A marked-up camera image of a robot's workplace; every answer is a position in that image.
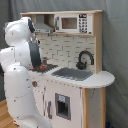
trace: wooden play kitchen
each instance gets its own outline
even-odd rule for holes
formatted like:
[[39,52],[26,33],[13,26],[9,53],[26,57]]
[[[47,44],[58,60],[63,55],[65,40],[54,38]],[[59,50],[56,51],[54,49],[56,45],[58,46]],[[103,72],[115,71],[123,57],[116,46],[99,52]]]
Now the wooden play kitchen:
[[[58,65],[45,73],[29,71],[36,82],[33,91],[37,108],[51,120],[53,128],[105,128],[105,88],[115,78],[102,71],[102,12],[21,13],[35,23],[48,64]],[[88,55],[82,56],[85,71],[76,69],[81,51],[88,51],[94,58],[92,63]]]

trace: cabinet handle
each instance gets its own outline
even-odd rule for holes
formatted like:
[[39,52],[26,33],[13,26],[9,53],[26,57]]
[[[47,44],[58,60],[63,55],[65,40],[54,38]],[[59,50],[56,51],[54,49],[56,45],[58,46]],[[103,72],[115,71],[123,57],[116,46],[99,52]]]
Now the cabinet handle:
[[59,30],[59,26],[58,26],[58,24],[57,24],[57,21],[59,21],[59,17],[56,17],[56,21],[55,21],[56,30]]
[[48,102],[47,112],[48,112],[48,118],[52,119],[52,115],[50,115],[50,107],[51,107],[51,101]]

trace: stove burner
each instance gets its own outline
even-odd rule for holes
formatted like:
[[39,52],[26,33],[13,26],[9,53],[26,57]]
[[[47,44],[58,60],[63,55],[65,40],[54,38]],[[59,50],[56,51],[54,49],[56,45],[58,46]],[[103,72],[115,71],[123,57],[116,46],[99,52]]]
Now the stove burner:
[[45,72],[50,71],[51,69],[53,69],[55,67],[58,67],[58,65],[48,64],[46,68],[42,69],[42,68],[38,67],[38,68],[33,69],[33,71],[45,73]]

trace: tile backsplash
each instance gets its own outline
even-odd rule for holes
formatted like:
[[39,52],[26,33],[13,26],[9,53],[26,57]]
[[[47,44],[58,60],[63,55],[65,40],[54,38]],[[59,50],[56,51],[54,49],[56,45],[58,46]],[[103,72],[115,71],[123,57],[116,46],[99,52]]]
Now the tile backsplash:
[[[36,35],[48,64],[76,68],[79,53],[89,51],[94,56],[94,37],[78,35]],[[82,56],[82,62],[87,61],[87,70],[94,71],[94,65],[88,55]]]

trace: floor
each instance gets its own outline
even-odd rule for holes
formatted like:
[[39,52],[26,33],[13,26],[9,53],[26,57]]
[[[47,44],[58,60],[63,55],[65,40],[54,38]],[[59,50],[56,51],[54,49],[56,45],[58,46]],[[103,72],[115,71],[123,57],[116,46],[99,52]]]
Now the floor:
[[0,128],[18,128],[13,124],[13,119],[8,113],[6,100],[0,102]]

